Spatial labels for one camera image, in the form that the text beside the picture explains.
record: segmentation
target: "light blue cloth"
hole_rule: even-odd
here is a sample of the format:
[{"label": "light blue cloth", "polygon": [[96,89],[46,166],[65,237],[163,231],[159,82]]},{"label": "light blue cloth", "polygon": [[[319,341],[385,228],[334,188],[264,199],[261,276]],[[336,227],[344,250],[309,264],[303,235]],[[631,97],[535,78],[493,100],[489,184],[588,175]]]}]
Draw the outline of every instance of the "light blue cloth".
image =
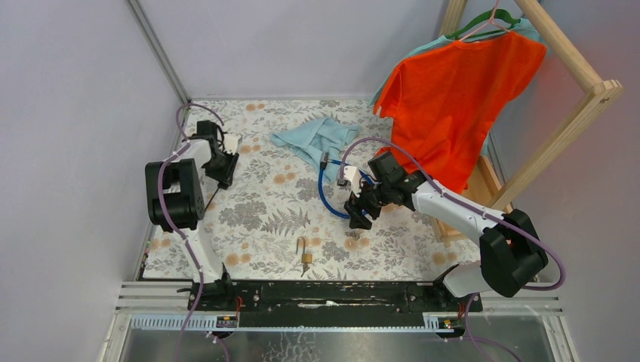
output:
[{"label": "light blue cloth", "polygon": [[[320,161],[325,152],[329,159],[337,160],[344,146],[350,144],[360,132],[357,124],[340,124],[333,118],[318,118],[306,122],[293,130],[271,133],[271,141],[276,146],[289,146],[289,149],[320,172]],[[336,180],[340,167],[328,164],[324,178],[332,183]]]},{"label": "light blue cloth", "polygon": [[[518,34],[520,34],[520,35],[522,35],[522,36],[524,36],[526,38],[529,38],[529,39],[531,39],[533,41],[538,41],[540,43],[543,41],[543,39],[540,36],[540,34],[538,34],[538,31],[536,30],[536,28],[534,28],[533,24],[531,24],[531,21],[529,21],[529,20],[527,20],[525,18],[520,19],[520,22],[515,24],[514,27],[511,28],[511,31],[517,32]],[[483,39],[487,39],[487,38],[492,38],[492,37],[494,37],[496,35],[499,36],[500,33],[479,36],[478,38],[474,38],[473,40],[474,41],[483,40]],[[454,41],[455,40],[448,39],[444,35],[440,35],[439,38],[437,38],[436,40],[430,42],[429,44],[426,44],[426,45],[423,45],[421,47],[413,49],[409,54],[405,55],[405,57],[403,57],[402,59],[404,60],[404,59],[409,58],[409,57],[415,57],[416,55],[420,55],[420,54],[426,53],[427,51],[432,51],[434,49],[442,48],[445,45],[449,45],[449,44],[453,43]],[[374,94],[374,97],[371,98],[371,101],[369,102],[369,106],[373,106],[374,104],[376,104],[376,102],[380,98],[380,94],[382,93],[382,89],[384,88],[384,85],[389,80],[389,76],[391,76],[391,73],[389,73],[389,75],[386,77],[384,82],[378,87],[378,90]],[[485,140],[485,143],[482,145],[482,151],[481,151],[482,155],[488,155],[489,154],[488,141],[489,141],[489,137],[487,137],[487,139]]]}]

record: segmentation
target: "green hanger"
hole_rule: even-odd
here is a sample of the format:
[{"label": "green hanger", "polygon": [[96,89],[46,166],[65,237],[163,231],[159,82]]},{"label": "green hanger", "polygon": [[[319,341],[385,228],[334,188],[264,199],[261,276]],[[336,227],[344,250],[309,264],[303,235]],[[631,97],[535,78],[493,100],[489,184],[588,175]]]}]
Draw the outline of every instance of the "green hanger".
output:
[{"label": "green hanger", "polygon": [[[491,12],[493,10],[489,10],[489,11],[485,11],[484,13],[478,15],[477,17],[475,17],[473,20],[471,20],[471,22],[469,22],[468,24],[466,24],[465,27],[463,27],[462,29],[458,30],[457,32],[453,32],[449,35],[446,35],[447,39],[454,39],[457,40],[458,37],[460,37],[460,35],[464,34],[465,32],[468,32],[469,30],[471,30],[471,28],[473,28],[474,26],[482,23],[483,21],[488,21],[489,18],[491,17]],[[497,9],[496,10],[496,15],[495,15],[496,19],[500,19],[505,23],[510,24],[509,29],[511,29],[512,27],[514,27],[517,23],[520,22],[520,19],[514,19],[511,14],[509,14],[508,11],[504,10],[504,9]],[[494,30],[492,32],[485,32],[482,34],[474,34],[472,36],[470,36],[469,38],[475,38],[478,36],[483,36],[483,35],[490,35],[490,34],[494,34],[497,32],[502,32],[502,30]]]}]

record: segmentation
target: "pink hanger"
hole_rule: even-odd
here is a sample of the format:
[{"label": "pink hanger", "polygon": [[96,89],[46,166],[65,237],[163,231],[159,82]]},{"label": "pink hanger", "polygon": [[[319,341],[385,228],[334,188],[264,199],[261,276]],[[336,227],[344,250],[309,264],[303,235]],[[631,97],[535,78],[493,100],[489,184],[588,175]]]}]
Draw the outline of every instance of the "pink hanger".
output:
[{"label": "pink hanger", "polygon": [[476,34],[477,32],[480,31],[480,29],[484,28],[485,26],[492,24],[494,26],[496,26],[499,29],[504,30],[505,32],[508,32],[509,30],[507,28],[505,28],[504,26],[498,25],[498,23],[496,23],[496,10],[498,9],[498,5],[500,4],[500,0],[496,1],[496,4],[494,5],[494,10],[491,12],[491,17],[489,17],[489,21],[487,21],[486,23],[480,25],[480,27],[478,27],[476,30],[470,32],[469,34],[463,36],[461,38],[460,41],[464,41],[464,39],[470,37],[471,35]]}]

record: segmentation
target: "wooden clothes rack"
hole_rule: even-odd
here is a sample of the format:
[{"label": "wooden clothes rack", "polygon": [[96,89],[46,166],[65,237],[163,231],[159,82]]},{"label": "wooden clothes rack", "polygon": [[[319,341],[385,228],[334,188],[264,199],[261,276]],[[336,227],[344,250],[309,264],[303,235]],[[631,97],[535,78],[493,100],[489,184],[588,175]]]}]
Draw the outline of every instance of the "wooden clothes rack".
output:
[{"label": "wooden clothes rack", "polygon": [[[466,3],[467,0],[449,0],[440,35],[450,34],[459,28]],[[504,186],[498,181],[488,159],[480,157],[476,169],[469,178],[469,188],[463,195],[479,204],[505,211],[511,209],[510,203],[513,199],[520,195],[606,108],[611,106],[624,90],[617,80],[602,80],[538,1],[515,0],[515,3],[560,58],[584,91],[584,96]],[[465,238],[457,230],[437,219],[432,219],[432,225],[440,241]]]}]

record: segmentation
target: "reflective metal surface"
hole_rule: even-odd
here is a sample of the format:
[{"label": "reflective metal surface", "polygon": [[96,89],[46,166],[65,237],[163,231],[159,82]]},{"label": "reflective metal surface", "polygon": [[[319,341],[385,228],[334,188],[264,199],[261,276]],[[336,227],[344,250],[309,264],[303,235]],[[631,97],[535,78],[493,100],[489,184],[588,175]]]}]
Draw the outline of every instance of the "reflective metal surface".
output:
[{"label": "reflective metal surface", "polygon": [[[496,340],[523,361],[554,361],[545,326],[539,318],[489,316],[471,318],[475,336]],[[178,332],[130,329],[122,361],[171,362]],[[233,333],[225,338],[231,361],[480,361],[473,344],[443,342],[432,333]],[[495,361],[513,361],[507,353],[483,346]],[[181,361],[225,361],[219,344],[203,332],[187,332]]]}]

